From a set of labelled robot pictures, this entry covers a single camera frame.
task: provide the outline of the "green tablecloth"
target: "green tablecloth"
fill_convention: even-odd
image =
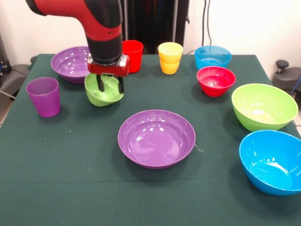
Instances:
[[[237,82],[224,96],[200,90],[193,56],[175,75],[161,72],[157,55],[143,56],[125,78],[114,105],[91,105],[83,86],[58,78],[53,55],[39,55],[0,129],[1,226],[296,226],[301,195],[259,192],[240,165],[238,146],[249,132],[237,121],[231,93],[250,82],[270,84],[256,56],[233,56]],[[26,84],[50,76],[60,83],[61,112],[37,115]],[[130,162],[117,143],[125,119],[147,109],[185,117],[196,144],[181,163],[148,170]],[[290,123],[282,129],[299,137]]]

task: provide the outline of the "green bowl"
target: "green bowl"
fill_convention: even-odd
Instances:
[[[259,83],[238,87],[232,104],[240,123],[249,131],[278,130],[298,114],[296,101],[283,90]]]
[[[103,76],[104,92],[98,88],[96,74],[89,74],[85,78],[85,89],[89,101],[98,107],[108,106],[119,101],[123,93],[119,93],[119,81],[114,77]]]

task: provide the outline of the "black cable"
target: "black cable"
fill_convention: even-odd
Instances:
[[[189,51],[188,53],[186,53],[186,55],[188,55],[189,53],[192,53],[192,52],[194,52],[194,51],[196,51],[196,49],[194,49],[194,50],[192,50],[192,51]]]
[[[208,8],[207,8],[207,31],[208,31],[208,36],[210,39],[210,45],[212,44],[210,32],[209,32],[209,7],[210,7],[210,0],[208,0]]]
[[[207,1],[205,0],[204,11],[203,11],[203,27],[202,27],[202,46],[204,46],[204,32],[205,32],[205,13],[206,13]]]

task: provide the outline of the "purple cup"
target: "purple cup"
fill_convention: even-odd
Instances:
[[[34,79],[27,84],[26,91],[40,116],[49,118],[60,112],[60,93],[56,79],[49,77]]]

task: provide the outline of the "stacked yellow cups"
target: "stacked yellow cups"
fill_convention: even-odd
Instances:
[[[183,46],[175,42],[164,42],[158,46],[158,52],[163,73],[176,73],[183,55]]]

